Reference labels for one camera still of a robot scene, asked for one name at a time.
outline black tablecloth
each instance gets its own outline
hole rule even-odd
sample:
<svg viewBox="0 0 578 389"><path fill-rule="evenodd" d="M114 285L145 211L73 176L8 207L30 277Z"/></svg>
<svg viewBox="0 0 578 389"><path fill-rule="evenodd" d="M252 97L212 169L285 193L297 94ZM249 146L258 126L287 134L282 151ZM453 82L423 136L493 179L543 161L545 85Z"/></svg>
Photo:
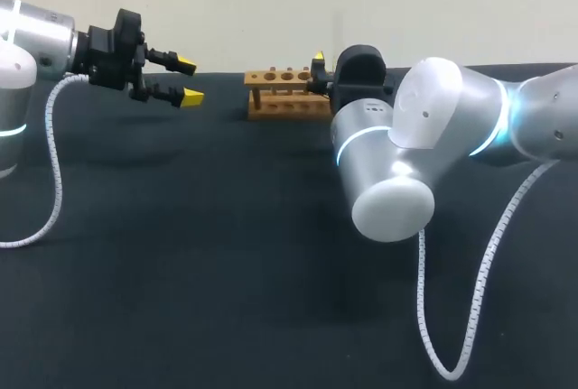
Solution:
<svg viewBox="0 0 578 389"><path fill-rule="evenodd" d="M560 67L482 70L521 80ZM0 252L2 387L450 387L416 326L416 237L379 245L355 230L328 124L248 122L241 75L192 85L207 93L192 110L92 87L58 100L61 218L38 245ZM51 210L49 89L36 89L19 169L0 181L1 240ZM447 366L488 238L534 167L467 159L435 192L426 313ZM578 385L577 184L578 166L558 164L513 218L452 387Z"/></svg>

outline white joint cap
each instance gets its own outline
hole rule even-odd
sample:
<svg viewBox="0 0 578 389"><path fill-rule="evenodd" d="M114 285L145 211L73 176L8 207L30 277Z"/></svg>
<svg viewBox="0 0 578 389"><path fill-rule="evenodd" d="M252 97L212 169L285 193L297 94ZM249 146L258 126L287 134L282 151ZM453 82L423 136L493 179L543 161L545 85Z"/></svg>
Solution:
<svg viewBox="0 0 578 389"><path fill-rule="evenodd" d="M381 181L353 204L351 217L359 232L378 242L397 242L417 234L434 215L429 187L409 177Z"/></svg>
<svg viewBox="0 0 578 389"><path fill-rule="evenodd" d="M0 88L28 88L36 82L36 61L15 44L0 41Z"/></svg>
<svg viewBox="0 0 578 389"><path fill-rule="evenodd" d="M414 65L394 104L391 142L402 148L433 148L453 116L462 87L459 66L443 58Z"/></svg>

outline end effector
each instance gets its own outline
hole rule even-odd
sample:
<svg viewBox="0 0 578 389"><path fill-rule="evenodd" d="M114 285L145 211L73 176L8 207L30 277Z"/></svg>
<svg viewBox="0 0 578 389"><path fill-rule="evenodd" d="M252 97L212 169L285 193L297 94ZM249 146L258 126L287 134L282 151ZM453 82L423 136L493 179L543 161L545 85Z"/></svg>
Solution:
<svg viewBox="0 0 578 389"><path fill-rule="evenodd" d="M146 82L143 66L147 60L189 76L196 65L175 52L149 50L137 13L120 10L111 30L90 26L88 32L81 32L65 14L19 0L0 0L0 39L34 57L39 79L58 80L67 72L87 74L91 84L105 88L122 90L131 84L130 97L139 101L154 97L174 107L202 101L202 93Z"/></svg>
<svg viewBox="0 0 578 389"><path fill-rule="evenodd" d="M416 234L436 184L466 156L498 166L576 159L577 97L575 67L512 83L430 58L409 70L393 107L349 102L331 131L354 224L380 242Z"/></svg>

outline white cable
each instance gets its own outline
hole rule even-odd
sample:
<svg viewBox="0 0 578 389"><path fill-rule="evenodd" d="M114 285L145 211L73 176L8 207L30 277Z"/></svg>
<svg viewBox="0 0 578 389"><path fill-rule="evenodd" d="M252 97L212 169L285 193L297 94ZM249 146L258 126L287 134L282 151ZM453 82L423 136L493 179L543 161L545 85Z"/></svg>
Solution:
<svg viewBox="0 0 578 389"><path fill-rule="evenodd" d="M52 129L52 110L54 109L54 102L56 101L56 97L60 94L60 92L67 87L68 85L74 82L89 82L89 77L84 75L74 75L68 76L67 78L61 80L56 87L52 89L51 94L48 96L48 101L46 102L46 110L44 112L44 123L46 124L46 137L48 139L48 151L51 157L51 164L52 164L52 172L54 174L54 208L52 209L51 216L48 218L48 221L38 231L36 234L25 238L24 240L18 240L16 242L0 242L0 248L11 248L11 247L21 247L26 246L35 241L43 238L46 233L48 233L56 220L58 219L59 214L61 213L62 208L62 178L61 178L61 167L58 163L58 154L56 153L56 143L54 142L54 131Z"/></svg>
<svg viewBox="0 0 578 389"><path fill-rule="evenodd" d="M548 171L554 164L555 162L540 165L534 170L534 172L532 172L532 174L530 174L530 176L517 189L516 194L514 194L508 203L506 210L499 219L499 222L496 225L496 229L494 229L494 234L492 234L488 243L488 247L486 248L486 252L484 253L484 256L481 260L480 270L478 271L478 278L476 279L473 298L471 300L468 328L466 329L466 335L463 340L460 359L458 360L458 364L453 369L453 371L448 371L445 366L443 366L439 357L435 354L434 346L432 345L432 340L430 339L427 326L425 324L425 232L424 230L419 232L419 262L417 266L417 324L419 326L420 335L422 336L422 341L424 342L427 355L430 357L430 360L432 361L432 364L437 372L440 373L440 375L446 380L455 381L459 379L463 372L466 370L466 366L470 360L471 350L473 349L473 341L476 338L476 330L478 328L478 321L480 319L481 302L484 297L484 289L486 287L486 281L488 280L489 269L504 231L506 230L509 221L514 215L514 211L516 211L516 208L518 207L522 198L524 198L526 193L540 178L540 176Z"/></svg>

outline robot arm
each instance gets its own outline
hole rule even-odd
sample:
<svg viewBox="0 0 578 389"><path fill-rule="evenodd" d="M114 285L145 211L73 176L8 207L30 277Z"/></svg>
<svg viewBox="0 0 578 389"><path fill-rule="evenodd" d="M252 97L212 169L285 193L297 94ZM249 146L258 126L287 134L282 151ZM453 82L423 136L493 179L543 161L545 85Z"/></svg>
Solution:
<svg viewBox="0 0 578 389"><path fill-rule="evenodd" d="M105 88L122 90L130 84L130 97L142 102L149 97L174 107L202 102L203 94L197 91L147 83L143 76L147 60L189 76L196 70L174 52L149 50L140 14L120 10L112 30L90 26L81 32L67 15L19 0L0 0L0 179L16 166L37 78L89 75L89 83Z"/></svg>
<svg viewBox="0 0 578 389"><path fill-rule="evenodd" d="M122 90L131 84L130 97L139 101L154 97L174 107L202 101L196 91L146 82L143 66L147 60L189 76L196 66L175 52L149 50L137 13L120 10L113 29L90 26L88 32L81 32L70 16L19 0L0 0L0 39L33 56L39 79L59 80L67 72L85 74L91 84L101 87Z"/></svg>
<svg viewBox="0 0 578 389"><path fill-rule="evenodd" d="M332 94L343 92L348 63L340 61ZM373 240L403 240L424 228L435 186L461 158L501 166L578 156L575 67L512 83L429 58L409 70L393 107L367 96L372 84L362 82L344 84L356 96L333 102L331 134L353 222ZM373 82L384 89L383 76Z"/></svg>

